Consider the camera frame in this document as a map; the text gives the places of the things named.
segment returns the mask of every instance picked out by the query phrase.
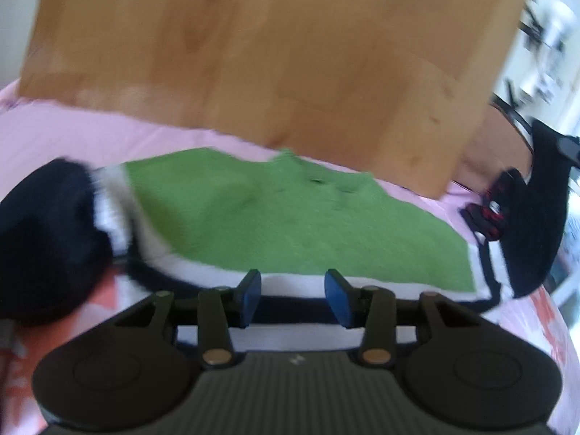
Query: ribbed texture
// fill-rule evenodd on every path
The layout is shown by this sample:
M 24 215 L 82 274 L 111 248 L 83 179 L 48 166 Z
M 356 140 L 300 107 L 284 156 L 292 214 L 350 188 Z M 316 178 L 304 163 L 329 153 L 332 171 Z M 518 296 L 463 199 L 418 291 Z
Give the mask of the ribbed texture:
M 76 432 L 50 427 L 43 435 L 73 433 Z M 124 432 L 125 435 L 475 433 L 425 414 L 403 394 L 392 374 L 356 366 L 342 352 L 249 354 L 235 368 L 205 373 L 188 399 L 163 420 Z M 550 432 L 546 427 L 536 426 L 506 433 Z

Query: metal pin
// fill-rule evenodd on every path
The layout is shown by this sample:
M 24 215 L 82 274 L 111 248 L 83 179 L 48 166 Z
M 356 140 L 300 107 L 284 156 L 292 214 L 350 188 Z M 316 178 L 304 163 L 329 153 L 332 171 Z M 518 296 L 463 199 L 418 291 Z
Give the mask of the metal pin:
M 369 348 L 362 354 L 362 359 L 369 365 L 386 365 L 391 361 L 390 351 L 384 348 Z
M 225 365 L 232 359 L 232 354 L 224 348 L 212 348 L 203 354 L 204 361 L 211 366 Z

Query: pink fabric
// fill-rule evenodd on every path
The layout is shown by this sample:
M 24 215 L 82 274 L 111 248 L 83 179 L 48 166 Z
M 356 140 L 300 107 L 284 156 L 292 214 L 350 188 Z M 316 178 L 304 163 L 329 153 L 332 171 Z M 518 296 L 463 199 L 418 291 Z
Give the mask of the pink fabric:
M 265 161 L 275 153 L 208 130 L 159 126 L 54 103 L 28 103 L 16 97 L 15 84 L 0 92 L 0 199 L 27 174 L 56 157 L 66 156 L 100 167 L 202 146 L 253 161 Z M 476 201 L 474 193 L 451 184 L 448 194 L 434 201 L 386 182 L 379 183 L 390 195 L 430 211 L 472 240 L 457 210 Z M 44 427 L 30 388 L 34 367 L 52 348 L 113 315 L 120 308 L 121 293 L 111 270 L 91 299 L 60 322 L 18 328 L 13 338 L 4 339 L 0 322 L 0 388 L 2 375 L 7 376 L 0 391 L 0 435 L 34 435 Z M 575 404 L 580 397 L 580 364 L 552 300 L 542 288 L 525 299 L 504 304 L 495 315 L 504 328 L 557 361 L 564 377 L 564 392 L 550 425 L 559 434 L 573 435 L 580 421 Z

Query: wooden cutting board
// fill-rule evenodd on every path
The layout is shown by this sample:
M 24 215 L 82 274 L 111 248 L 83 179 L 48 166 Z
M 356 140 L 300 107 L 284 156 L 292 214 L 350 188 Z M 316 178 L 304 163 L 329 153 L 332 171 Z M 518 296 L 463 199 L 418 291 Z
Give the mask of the wooden cutting board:
M 20 92 L 207 127 L 438 197 L 524 0 L 41 0 Z

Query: green cloth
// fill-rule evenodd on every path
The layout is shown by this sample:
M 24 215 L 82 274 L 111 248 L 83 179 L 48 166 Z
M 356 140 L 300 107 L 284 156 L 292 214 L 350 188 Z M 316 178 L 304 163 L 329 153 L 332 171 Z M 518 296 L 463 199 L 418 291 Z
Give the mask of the green cloth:
M 171 249 L 226 270 L 344 276 L 475 290 L 466 242 L 366 173 L 283 152 L 246 162 L 192 149 L 126 164 L 143 213 Z

